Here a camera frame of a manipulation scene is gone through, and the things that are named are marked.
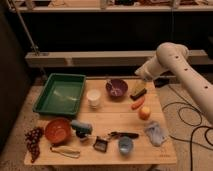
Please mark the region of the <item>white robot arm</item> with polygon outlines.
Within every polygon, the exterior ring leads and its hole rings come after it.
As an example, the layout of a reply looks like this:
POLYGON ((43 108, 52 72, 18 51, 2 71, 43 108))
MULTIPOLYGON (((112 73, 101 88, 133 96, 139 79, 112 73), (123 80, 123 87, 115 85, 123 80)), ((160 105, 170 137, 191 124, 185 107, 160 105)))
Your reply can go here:
POLYGON ((139 67, 135 74, 148 82, 171 71, 213 125, 213 85, 188 64, 188 54, 185 45, 162 43, 157 47, 155 56, 139 67))

